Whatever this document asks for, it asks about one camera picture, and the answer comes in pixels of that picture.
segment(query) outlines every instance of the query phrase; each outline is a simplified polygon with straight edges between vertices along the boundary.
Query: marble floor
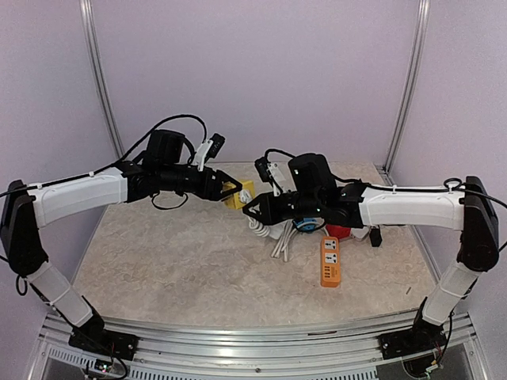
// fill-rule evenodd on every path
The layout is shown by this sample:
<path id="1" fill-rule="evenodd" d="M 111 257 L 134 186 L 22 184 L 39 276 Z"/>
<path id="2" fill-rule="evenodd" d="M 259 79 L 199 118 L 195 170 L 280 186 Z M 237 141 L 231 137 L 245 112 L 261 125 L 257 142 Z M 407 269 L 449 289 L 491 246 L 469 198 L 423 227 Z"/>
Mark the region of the marble floor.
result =
<path id="1" fill-rule="evenodd" d="M 270 190 L 252 163 L 212 166 L 255 180 L 257 193 Z M 372 164 L 330 167 L 341 177 L 382 183 Z M 180 201 L 157 198 L 165 206 Z M 300 325 L 418 307 L 433 289 L 421 252 L 406 227 L 382 234 L 379 248 L 369 240 L 342 242 L 341 285 L 323 288 L 321 233 L 296 236 L 284 263 L 269 256 L 276 242 L 255 236 L 241 211 L 195 196 L 180 209 L 159 211 L 144 199 L 108 208 L 74 284 L 104 316 L 171 325 Z"/>

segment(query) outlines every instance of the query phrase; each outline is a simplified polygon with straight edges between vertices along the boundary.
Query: purple wall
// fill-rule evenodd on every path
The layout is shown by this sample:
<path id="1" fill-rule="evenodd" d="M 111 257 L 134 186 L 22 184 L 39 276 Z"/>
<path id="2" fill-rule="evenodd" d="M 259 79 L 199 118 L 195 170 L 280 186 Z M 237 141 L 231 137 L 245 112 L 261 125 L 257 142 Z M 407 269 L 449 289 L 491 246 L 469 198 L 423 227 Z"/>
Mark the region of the purple wall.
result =
<path id="1" fill-rule="evenodd" d="M 114 159 L 86 53 L 79 2 L 0 2 L 0 188 L 46 181 Z M 101 210 L 42 231 L 55 265 L 72 277 Z M 0 262 L 0 378 L 18 380 L 47 310 Z"/>
<path id="2" fill-rule="evenodd" d="M 432 2 L 428 34 L 394 179 L 438 184 L 476 175 L 507 200 L 507 5 Z M 507 212 L 497 207 L 501 242 Z M 424 229 L 441 271 L 456 257 L 458 235 Z M 507 260 L 485 274 L 468 301 L 493 379 L 507 378 Z"/>
<path id="3" fill-rule="evenodd" d="M 125 146 L 193 112 L 226 136 L 220 161 L 270 146 L 385 161 L 417 2 L 102 0 L 93 11 Z M 171 127 L 200 140 L 192 121 Z"/>

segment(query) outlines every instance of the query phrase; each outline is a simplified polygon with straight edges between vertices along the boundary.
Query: white cable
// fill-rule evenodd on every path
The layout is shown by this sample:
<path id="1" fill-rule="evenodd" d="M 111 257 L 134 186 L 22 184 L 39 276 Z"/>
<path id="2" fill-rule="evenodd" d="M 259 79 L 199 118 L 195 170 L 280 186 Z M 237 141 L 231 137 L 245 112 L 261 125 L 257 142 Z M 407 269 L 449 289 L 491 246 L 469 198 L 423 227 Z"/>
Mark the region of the white cable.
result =
<path id="1" fill-rule="evenodd" d="M 265 238 L 266 236 L 269 236 L 270 229 L 268 226 L 265 226 L 258 220 L 255 220 L 254 218 L 248 217 L 248 227 L 252 230 L 254 234 L 257 236 L 260 236 L 261 238 Z"/>
<path id="2" fill-rule="evenodd" d="M 250 192 L 244 188 L 239 192 L 239 200 L 247 204 L 252 201 L 252 195 Z M 269 233 L 271 232 L 271 229 L 268 226 L 265 226 L 258 220 L 248 217 L 248 227 L 252 230 L 254 234 L 257 236 L 260 236 L 261 238 L 265 238 L 266 236 L 269 236 Z"/>
<path id="3" fill-rule="evenodd" d="M 305 226 L 320 226 L 318 222 L 304 222 L 298 225 L 298 228 Z M 325 228 L 322 228 L 321 231 L 326 234 L 326 236 L 330 236 Z M 287 221 L 284 225 L 284 232 L 282 236 L 280 236 L 280 240 L 275 245 L 275 249 L 271 253 L 271 257 L 274 259 L 280 258 L 280 255 L 283 253 L 284 262 L 288 262 L 288 247 L 291 239 L 298 233 L 299 231 L 294 227 L 294 224 L 291 220 Z"/>

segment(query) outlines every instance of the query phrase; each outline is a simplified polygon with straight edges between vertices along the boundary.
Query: yellow object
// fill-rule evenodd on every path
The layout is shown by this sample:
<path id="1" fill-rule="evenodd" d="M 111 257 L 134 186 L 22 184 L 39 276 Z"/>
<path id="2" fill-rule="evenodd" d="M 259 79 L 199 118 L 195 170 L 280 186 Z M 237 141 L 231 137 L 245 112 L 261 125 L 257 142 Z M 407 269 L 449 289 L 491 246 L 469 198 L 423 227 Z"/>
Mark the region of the yellow object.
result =
<path id="1" fill-rule="evenodd" d="M 252 199 L 255 198 L 254 182 L 252 180 L 241 180 L 240 182 L 243 185 L 243 190 L 248 190 Z M 233 187 L 234 185 L 231 182 L 226 182 L 225 184 L 223 184 L 223 190 L 228 190 Z M 240 210 L 243 208 L 243 206 L 246 205 L 246 203 L 243 203 L 239 199 L 239 192 L 234 193 L 232 196 L 228 197 L 223 202 L 227 207 L 232 208 L 233 210 Z"/>
<path id="2" fill-rule="evenodd" d="M 320 244 L 320 284 L 322 287 L 337 287 L 340 281 L 340 249 L 338 247 L 338 239 L 325 236 Z"/>

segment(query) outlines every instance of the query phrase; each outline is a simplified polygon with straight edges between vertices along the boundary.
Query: aluminum frame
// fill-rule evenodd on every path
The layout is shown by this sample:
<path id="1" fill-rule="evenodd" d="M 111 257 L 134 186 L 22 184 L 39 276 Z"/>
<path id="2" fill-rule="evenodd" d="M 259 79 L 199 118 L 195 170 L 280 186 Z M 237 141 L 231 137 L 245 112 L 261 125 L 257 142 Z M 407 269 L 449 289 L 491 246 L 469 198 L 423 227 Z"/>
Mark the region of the aluminum frame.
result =
<path id="1" fill-rule="evenodd" d="M 131 378 L 149 374 L 173 374 L 195 379 L 211 378 L 322 378 L 328 375 L 361 373 L 401 359 L 383 360 L 377 336 L 412 325 L 416 311 L 394 313 L 342 323 L 281 326 L 257 329 L 218 329 L 160 325 L 106 318 L 106 327 L 139 336 L 132 362 Z M 99 358 L 68 347 L 71 328 L 63 319 L 49 314 L 38 340 L 33 368 L 45 364 L 51 347 L 67 350 L 79 358 Z M 477 349 L 477 337 L 467 313 L 455 316 L 450 346 L 467 344 Z M 411 359 L 421 354 L 407 356 Z M 487 380 L 487 371 L 470 355 L 474 379 Z M 72 359 L 77 367 L 80 361 Z M 37 380 L 40 370 L 31 371 Z"/>
<path id="2" fill-rule="evenodd" d="M 414 35 L 414 43 L 410 54 L 410 66 L 406 77 L 405 88 L 402 95 L 402 103 L 398 110 L 396 118 L 395 132 L 393 134 L 387 159 L 383 166 L 386 173 L 390 173 L 395 163 L 396 154 L 398 153 L 402 135 L 406 126 L 406 119 L 410 110 L 410 103 L 414 96 L 414 90 L 417 82 L 417 74 L 421 65 L 422 48 L 425 42 L 426 29 L 428 28 L 429 17 L 429 0 L 419 0 L 419 10 L 417 14 L 417 24 Z"/>
<path id="3" fill-rule="evenodd" d="M 121 141 L 114 114 L 112 113 L 111 101 L 105 84 L 104 71 L 101 65 L 101 55 L 98 49 L 97 34 L 93 22 L 93 9 L 91 0 L 79 0 L 81 8 L 82 23 L 85 30 L 86 46 L 88 47 L 88 56 L 92 65 L 92 74 L 97 87 L 97 94 L 101 102 L 102 112 L 105 118 L 105 125 L 108 129 L 109 138 L 114 148 L 117 158 L 125 153 L 124 145 Z"/>

